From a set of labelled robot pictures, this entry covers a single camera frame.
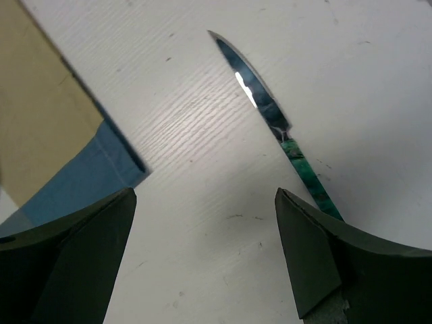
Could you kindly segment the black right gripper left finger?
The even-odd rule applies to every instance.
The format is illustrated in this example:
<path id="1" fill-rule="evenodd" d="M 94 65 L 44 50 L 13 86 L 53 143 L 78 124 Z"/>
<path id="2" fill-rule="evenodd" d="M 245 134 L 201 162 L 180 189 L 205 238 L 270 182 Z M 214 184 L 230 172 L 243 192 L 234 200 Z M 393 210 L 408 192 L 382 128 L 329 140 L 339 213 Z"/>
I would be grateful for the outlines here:
<path id="1" fill-rule="evenodd" d="M 1 238 L 2 323 L 102 323 L 136 210 L 124 188 Z"/>

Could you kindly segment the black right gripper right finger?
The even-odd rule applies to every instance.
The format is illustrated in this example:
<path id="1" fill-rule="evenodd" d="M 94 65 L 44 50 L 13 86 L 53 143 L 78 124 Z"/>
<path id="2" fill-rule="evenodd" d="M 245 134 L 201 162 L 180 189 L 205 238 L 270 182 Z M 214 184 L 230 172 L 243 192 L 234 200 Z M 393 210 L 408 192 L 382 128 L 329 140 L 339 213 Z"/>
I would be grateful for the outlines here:
<path id="1" fill-rule="evenodd" d="M 430 250 L 368 234 L 284 189 L 275 209 L 304 323 L 431 322 Z"/>

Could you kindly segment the blue tan white cloth napkin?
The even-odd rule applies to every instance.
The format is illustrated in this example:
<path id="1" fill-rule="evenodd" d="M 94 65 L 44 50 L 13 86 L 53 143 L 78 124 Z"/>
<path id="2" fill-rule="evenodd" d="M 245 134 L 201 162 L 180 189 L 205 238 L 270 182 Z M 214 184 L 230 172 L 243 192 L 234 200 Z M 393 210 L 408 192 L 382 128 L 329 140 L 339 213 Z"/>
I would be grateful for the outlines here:
<path id="1" fill-rule="evenodd" d="M 147 176 L 136 150 L 22 1 L 1 2 L 1 235 Z"/>

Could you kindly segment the knife with teal handle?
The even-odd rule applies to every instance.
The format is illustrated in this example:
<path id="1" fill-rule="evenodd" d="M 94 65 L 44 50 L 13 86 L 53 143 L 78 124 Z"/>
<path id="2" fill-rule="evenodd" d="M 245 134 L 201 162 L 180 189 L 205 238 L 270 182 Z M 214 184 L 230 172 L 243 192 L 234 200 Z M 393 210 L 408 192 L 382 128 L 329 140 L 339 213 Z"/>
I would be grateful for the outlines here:
<path id="1" fill-rule="evenodd" d="M 343 217 L 324 189 L 318 173 L 313 170 L 299 144 L 291 137 L 292 125 L 259 73 L 226 38 L 211 30 L 209 35 L 233 70 L 240 87 L 264 119 L 319 210 L 342 220 Z"/>

